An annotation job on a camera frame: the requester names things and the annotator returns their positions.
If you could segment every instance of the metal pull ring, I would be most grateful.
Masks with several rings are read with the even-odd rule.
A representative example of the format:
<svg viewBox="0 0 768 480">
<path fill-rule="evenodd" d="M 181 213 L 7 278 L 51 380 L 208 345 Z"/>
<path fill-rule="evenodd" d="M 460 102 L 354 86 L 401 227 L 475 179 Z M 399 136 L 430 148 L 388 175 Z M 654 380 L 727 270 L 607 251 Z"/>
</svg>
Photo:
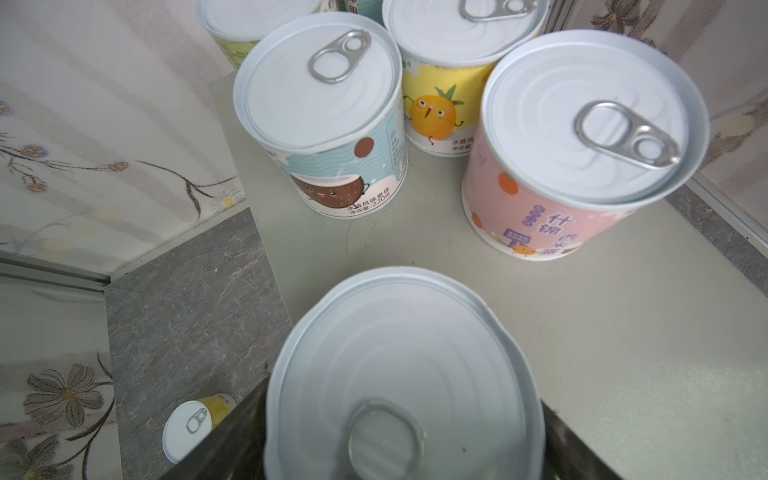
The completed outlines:
<svg viewBox="0 0 768 480">
<path fill-rule="evenodd" d="M 522 3 L 522 7 L 515 8 L 512 4 Z M 462 0 L 459 4 L 459 11 L 462 17 L 471 22 L 493 22 L 494 20 L 507 20 L 510 18 L 520 18 L 529 15 L 536 9 L 536 0 L 496 0 L 496 8 L 485 17 L 478 17 L 467 12 L 467 0 Z"/>
<path fill-rule="evenodd" d="M 208 415 L 208 411 L 206 409 L 197 410 L 194 413 L 194 415 L 192 415 L 187 420 L 187 431 L 189 433 L 193 433 L 194 434 L 195 432 L 197 432 L 197 430 L 200 430 L 200 426 L 203 425 L 203 420 L 205 420 L 206 415 Z M 192 428 L 190 428 L 190 422 L 192 422 L 193 420 L 196 422 L 196 424 L 194 426 L 194 430 Z"/>
<path fill-rule="evenodd" d="M 376 410 L 389 413 L 391 416 L 405 423 L 411 432 L 415 451 L 411 465 L 409 466 L 409 469 L 402 480 L 416 480 L 419 477 L 419 472 L 424 461 L 424 432 L 421 430 L 419 424 L 413 417 L 411 417 L 410 414 L 408 414 L 405 410 L 401 409 L 394 403 L 384 399 L 366 400 L 355 410 L 351 420 L 349 421 L 346 437 L 346 450 L 349 459 L 349 467 L 351 467 L 351 469 L 354 471 L 354 474 L 357 475 L 358 478 L 363 479 L 362 473 L 360 473 L 360 468 L 355 462 L 352 440 L 355 436 L 355 431 L 360 420 L 362 420 L 362 418 L 369 413 Z"/>
<path fill-rule="evenodd" d="M 630 122 L 629 130 L 624 137 L 613 145 L 600 145 L 587 136 L 584 122 L 597 108 L 611 108 L 623 114 Z M 576 134 L 587 146 L 604 154 L 629 162 L 648 170 L 663 170 L 680 163 L 680 147 L 665 131 L 641 117 L 636 111 L 626 105 L 609 100 L 598 100 L 586 104 L 576 117 Z M 641 151 L 641 143 L 652 141 L 660 146 L 660 153 L 651 158 Z"/>
<path fill-rule="evenodd" d="M 371 34 L 365 30 L 350 30 L 344 35 L 338 37 L 336 40 L 330 42 L 325 47 L 321 48 L 310 58 L 310 73 L 314 78 L 320 81 L 324 81 L 328 84 L 339 83 L 346 80 L 352 70 L 355 69 L 360 62 L 360 58 L 366 53 L 368 47 L 371 45 Z M 315 62 L 321 56 L 326 53 L 340 53 L 344 55 L 349 61 L 349 67 L 338 77 L 327 77 L 315 69 Z"/>
</svg>

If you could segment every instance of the gray flower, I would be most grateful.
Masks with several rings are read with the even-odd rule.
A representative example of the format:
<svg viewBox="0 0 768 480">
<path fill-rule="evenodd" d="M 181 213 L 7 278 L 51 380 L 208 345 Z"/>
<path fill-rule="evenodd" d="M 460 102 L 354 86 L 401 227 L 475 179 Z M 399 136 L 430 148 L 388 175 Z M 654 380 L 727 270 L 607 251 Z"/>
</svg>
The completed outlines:
<svg viewBox="0 0 768 480">
<path fill-rule="evenodd" d="M 43 370 L 39 376 L 30 375 L 27 385 L 38 393 L 30 393 L 24 401 L 24 412 L 37 423 L 50 423 L 66 414 L 73 427 L 85 420 L 85 410 L 98 410 L 104 397 L 94 390 L 94 370 L 75 363 L 67 381 L 56 370 Z"/>
<path fill-rule="evenodd" d="M 27 450 L 22 440 L 0 446 L 0 478 L 3 480 L 69 480 L 72 465 L 51 465 L 58 449 L 58 435 L 51 435 Z"/>
<path fill-rule="evenodd" d="M 595 15 L 591 24 L 598 30 L 624 33 L 626 27 L 634 27 L 640 19 L 640 0 L 606 0 L 608 13 Z"/>
</svg>

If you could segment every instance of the brown circle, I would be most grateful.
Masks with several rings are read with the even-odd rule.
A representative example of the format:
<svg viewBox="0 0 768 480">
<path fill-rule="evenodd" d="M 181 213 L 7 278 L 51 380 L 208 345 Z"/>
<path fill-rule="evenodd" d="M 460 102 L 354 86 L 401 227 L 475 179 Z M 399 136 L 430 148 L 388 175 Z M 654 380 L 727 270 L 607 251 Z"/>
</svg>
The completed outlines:
<svg viewBox="0 0 768 480">
<path fill-rule="evenodd" d="M 358 158 L 367 157 L 373 151 L 373 139 L 365 137 L 355 145 L 355 156 Z"/>
</svg>

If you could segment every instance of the can on floor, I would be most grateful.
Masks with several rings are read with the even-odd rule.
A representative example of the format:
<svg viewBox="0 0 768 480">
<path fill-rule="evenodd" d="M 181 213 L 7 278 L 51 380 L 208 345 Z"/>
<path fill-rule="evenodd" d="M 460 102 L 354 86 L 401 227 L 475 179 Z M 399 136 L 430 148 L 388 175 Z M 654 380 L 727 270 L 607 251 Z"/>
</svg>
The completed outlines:
<svg viewBox="0 0 768 480">
<path fill-rule="evenodd" d="M 386 205 L 406 175 L 392 36 L 361 15 L 322 13 L 264 38 L 237 73 L 240 123 L 301 199 L 332 218 Z"/>
<path fill-rule="evenodd" d="M 191 452 L 235 408 L 225 393 L 184 402 L 170 414 L 163 428 L 163 452 L 173 463 Z"/>
<path fill-rule="evenodd" d="M 538 480 L 544 441 L 517 343 L 476 293 L 420 268 L 331 289 L 266 394 L 267 478 Z"/>
<path fill-rule="evenodd" d="M 402 51 L 406 136 L 427 153 L 469 154 L 494 65 L 545 25 L 549 0 L 492 3 L 384 1 L 384 25 Z"/>
<path fill-rule="evenodd" d="M 651 46 L 605 31 L 543 35 L 488 80 L 467 218 L 501 252 L 563 257 L 687 181 L 707 119 L 693 81 Z"/>
<path fill-rule="evenodd" d="M 337 8 L 336 0 L 197 0 L 197 18 L 237 70 L 272 30 L 295 18 Z"/>
<path fill-rule="evenodd" d="M 382 0 L 339 0 L 340 8 L 349 13 L 359 13 L 384 25 Z"/>
</svg>

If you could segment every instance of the floral wallpaper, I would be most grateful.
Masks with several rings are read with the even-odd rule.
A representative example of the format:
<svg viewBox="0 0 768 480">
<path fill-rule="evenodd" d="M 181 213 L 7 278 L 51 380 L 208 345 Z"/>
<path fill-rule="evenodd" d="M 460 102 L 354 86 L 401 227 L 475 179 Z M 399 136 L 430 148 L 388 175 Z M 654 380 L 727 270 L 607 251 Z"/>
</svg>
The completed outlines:
<svg viewBox="0 0 768 480">
<path fill-rule="evenodd" d="M 644 41 L 699 86 L 712 139 L 700 174 L 768 239 L 768 2 L 577 0 L 566 28 Z"/>
<path fill-rule="evenodd" d="M 0 2 L 0 250 L 111 273 L 245 199 L 188 0 Z"/>
<path fill-rule="evenodd" d="M 0 478 L 121 478 L 104 297 L 0 278 L 0 303 Z"/>
</svg>

